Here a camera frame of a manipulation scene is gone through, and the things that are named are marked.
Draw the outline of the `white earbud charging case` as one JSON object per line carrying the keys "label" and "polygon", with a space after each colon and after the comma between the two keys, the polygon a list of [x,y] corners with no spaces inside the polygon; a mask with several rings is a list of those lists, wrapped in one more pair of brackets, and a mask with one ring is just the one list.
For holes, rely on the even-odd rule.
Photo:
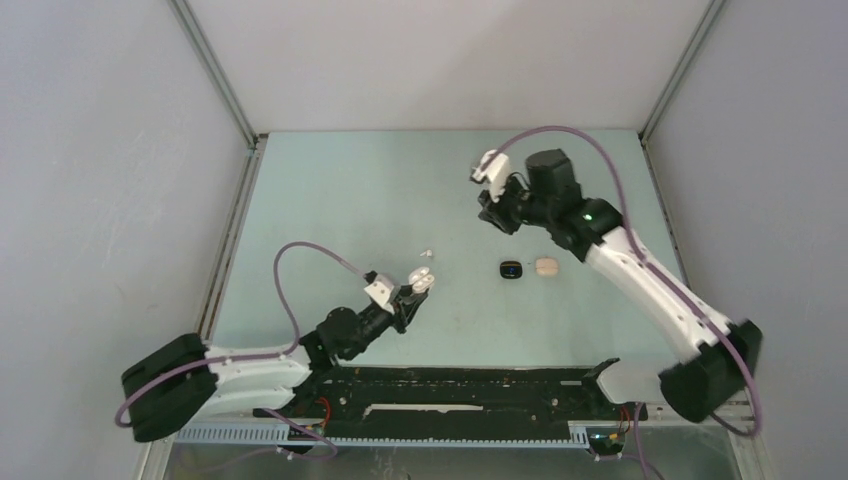
{"label": "white earbud charging case", "polygon": [[435,283],[435,275],[429,267],[420,267],[408,276],[408,285],[415,294],[427,292]]}

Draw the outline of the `black earbud charging case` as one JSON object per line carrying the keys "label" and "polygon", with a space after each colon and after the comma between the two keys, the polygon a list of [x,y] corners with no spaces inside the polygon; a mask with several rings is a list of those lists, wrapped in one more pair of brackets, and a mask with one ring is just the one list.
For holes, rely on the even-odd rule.
{"label": "black earbud charging case", "polygon": [[499,274],[503,279],[516,280],[523,276],[523,264],[519,261],[508,260],[499,264]]}

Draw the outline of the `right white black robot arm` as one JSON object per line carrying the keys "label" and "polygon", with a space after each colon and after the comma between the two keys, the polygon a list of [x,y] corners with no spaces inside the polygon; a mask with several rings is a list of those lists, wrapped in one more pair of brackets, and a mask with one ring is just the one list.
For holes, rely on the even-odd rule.
{"label": "right white black robot arm", "polygon": [[585,411],[606,418],[621,404],[661,401],[683,419],[701,423],[746,386],[763,342],[750,320],[733,321],[673,277],[609,202],[583,196],[570,159],[560,149],[525,161],[522,185],[503,153],[490,150],[471,168],[483,186],[479,217],[511,235],[523,226],[545,229],[618,287],[660,331],[676,360],[670,366],[606,360],[584,377]]}

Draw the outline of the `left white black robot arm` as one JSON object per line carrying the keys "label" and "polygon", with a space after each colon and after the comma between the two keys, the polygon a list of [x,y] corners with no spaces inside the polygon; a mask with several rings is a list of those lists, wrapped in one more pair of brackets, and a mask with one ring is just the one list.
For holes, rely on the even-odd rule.
{"label": "left white black robot arm", "polygon": [[337,307],[285,346],[230,349],[196,333],[180,335],[122,374],[126,399],[115,423],[146,443],[224,413],[285,409],[304,416],[315,406],[317,384],[339,361],[355,359],[389,329],[406,332],[434,282],[430,272],[401,286],[377,276],[364,289],[370,302],[363,310]]}

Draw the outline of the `pink earbud charging case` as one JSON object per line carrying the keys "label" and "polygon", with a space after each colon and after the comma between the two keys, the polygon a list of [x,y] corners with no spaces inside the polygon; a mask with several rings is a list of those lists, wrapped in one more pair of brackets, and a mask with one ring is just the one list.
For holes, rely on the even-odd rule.
{"label": "pink earbud charging case", "polygon": [[537,258],[534,263],[535,272],[540,277],[552,278],[559,273],[559,262],[555,258],[541,257]]}

